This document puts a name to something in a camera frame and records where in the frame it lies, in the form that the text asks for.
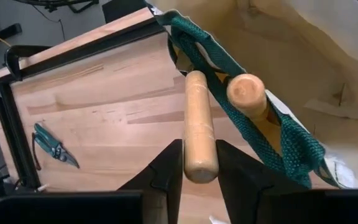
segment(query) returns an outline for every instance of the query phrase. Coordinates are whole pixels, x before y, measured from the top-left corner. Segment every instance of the wooden board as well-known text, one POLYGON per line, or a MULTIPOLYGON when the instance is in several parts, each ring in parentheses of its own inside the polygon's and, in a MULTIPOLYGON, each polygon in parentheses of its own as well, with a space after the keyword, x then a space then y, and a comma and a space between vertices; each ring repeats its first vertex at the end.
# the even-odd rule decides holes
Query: wooden board
MULTIPOLYGON (((27 139, 40 122, 80 163, 78 170, 37 147, 48 190, 115 190, 182 137, 184 77, 166 43, 165 33, 155 35, 12 85, 27 139)), ((257 157, 210 99, 216 138, 257 157)), ((1 124, 0 144, 17 177, 1 124)), ((312 179, 314 187, 328 187, 312 179)), ((229 221, 217 180, 196 185, 183 179, 179 222, 210 223, 210 215, 229 221)))
MULTIPOLYGON (((85 44, 87 44, 91 41, 94 41, 96 39, 102 38, 109 34, 113 34, 117 31, 122 30, 122 29, 136 25, 142 21, 146 21, 147 19, 150 19, 152 17, 153 17, 153 15, 150 13, 150 11, 147 8, 143 8, 141 10, 133 12, 132 14, 124 16, 116 21, 110 22, 104 26, 101 26, 99 28, 91 30, 83 35, 79 35, 78 37, 75 37, 75 38, 70 39, 64 43, 56 45, 48 50, 44 50, 43 52, 40 52, 40 53, 35 54, 28 58, 23 58, 23 60, 20 61, 20 66, 21 66, 21 68, 26 68, 28 66, 39 63, 43 60, 46 60, 48 58, 62 54, 62 53, 69 51, 71 49, 75 49, 79 46, 85 45, 85 44)), ((9 74, 9 71, 7 68, 0 69, 0 77, 3 77, 7 74, 9 74)), ((7 168, 8 168, 9 174, 13 177, 17 177, 17 172, 16 172, 14 164, 13 164, 13 158, 11 156, 11 153, 9 152, 9 147, 7 146, 6 137, 3 134, 1 123, 0 123, 0 133, 1 133, 0 134, 0 147, 2 149, 2 153, 3 153, 5 161, 7 163, 7 168)))

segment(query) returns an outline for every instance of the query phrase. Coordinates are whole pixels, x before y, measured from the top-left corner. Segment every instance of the wooden dowel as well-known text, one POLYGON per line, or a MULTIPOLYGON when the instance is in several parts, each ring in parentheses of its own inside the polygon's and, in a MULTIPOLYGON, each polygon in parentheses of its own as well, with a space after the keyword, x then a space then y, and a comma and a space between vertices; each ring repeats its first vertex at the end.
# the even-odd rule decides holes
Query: wooden dowel
POLYGON ((214 180, 219 172, 205 75, 190 72, 185 86, 185 175, 194 183, 205 184, 214 180))
POLYGON ((227 98, 256 125, 273 149, 282 155, 281 129, 276 125, 275 114, 268 107, 264 83, 255 75, 238 75, 227 86, 227 98))

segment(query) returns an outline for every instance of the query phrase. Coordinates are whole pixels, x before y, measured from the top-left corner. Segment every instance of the light wood handle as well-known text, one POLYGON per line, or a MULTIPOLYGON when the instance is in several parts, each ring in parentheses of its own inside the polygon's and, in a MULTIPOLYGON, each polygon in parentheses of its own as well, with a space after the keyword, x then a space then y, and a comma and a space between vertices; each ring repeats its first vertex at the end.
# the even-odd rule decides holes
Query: light wood handle
POLYGON ((205 184, 214 180, 219 172, 205 75, 190 72, 185 85, 185 175, 194 183, 205 184))
POLYGON ((238 75, 227 86, 227 98, 256 125, 273 149, 282 155, 281 129, 275 114, 268 107, 264 83, 255 75, 238 75))
POLYGON ((243 74, 233 78, 227 87, 230 103, 252 120, 267 117, 264 83, 255 75, 243 74))

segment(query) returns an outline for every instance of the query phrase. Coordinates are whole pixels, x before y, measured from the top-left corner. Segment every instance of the green strap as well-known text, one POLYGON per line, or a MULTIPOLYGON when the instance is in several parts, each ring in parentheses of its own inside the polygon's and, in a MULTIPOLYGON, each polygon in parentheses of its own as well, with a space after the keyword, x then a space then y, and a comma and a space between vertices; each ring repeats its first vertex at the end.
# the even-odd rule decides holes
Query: green strap
POLYGON ((289 178, 311 187, 308 173, 311 170, 318 170, 324 158, 324 148, 319 142, 289 115, 282 114, 272 105, 281 123, 283 157, 280 157, 253 122, 230 104, 226 96, 227 85, 221 83, 214 68, 203 57, 195 43, 201 44, 212 62, 228 75, 235 77, 246 71, 207 32, 176 11, 167 12, 156 18, 161 25, 171 25, 170 40, 186 53, 195 70, 206 75, 208 88, 216 101, 266 166, 284 172, 289 178))

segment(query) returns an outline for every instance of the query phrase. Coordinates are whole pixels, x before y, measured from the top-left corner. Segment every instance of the black metal frame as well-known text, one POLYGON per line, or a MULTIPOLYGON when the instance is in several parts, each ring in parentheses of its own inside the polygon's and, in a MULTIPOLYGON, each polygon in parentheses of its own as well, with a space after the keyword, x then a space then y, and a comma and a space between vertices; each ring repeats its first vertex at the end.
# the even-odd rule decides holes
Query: black metal frame
MULTIPOLYGON (((9 73, 0 78, 0 121, 17 173, 24 186, 36 189, 40 187, 40 180, 34 166, 21 117, 12 94, 11 84, 164 31, 163 27, 161 27, 154 18, 151 18, 22 70, 15 68, 9 69, 13 74, 9 73)), ((19 50, 19 52, 28 53, 28 50, 22 49, 19 50)), ((19 56, 20 55, 13 57, 13 59, 12 57, 9 58, 18 60, 19 56)))

